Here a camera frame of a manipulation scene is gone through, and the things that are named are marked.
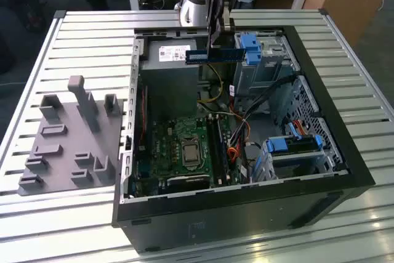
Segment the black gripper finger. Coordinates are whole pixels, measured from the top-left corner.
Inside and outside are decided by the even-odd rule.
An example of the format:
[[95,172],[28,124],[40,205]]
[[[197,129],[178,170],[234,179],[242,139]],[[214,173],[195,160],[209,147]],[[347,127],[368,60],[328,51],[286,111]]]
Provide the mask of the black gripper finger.
[[212,43],[217,30],[221,30],[224,0],[207,0],[207,56],[210,57]]

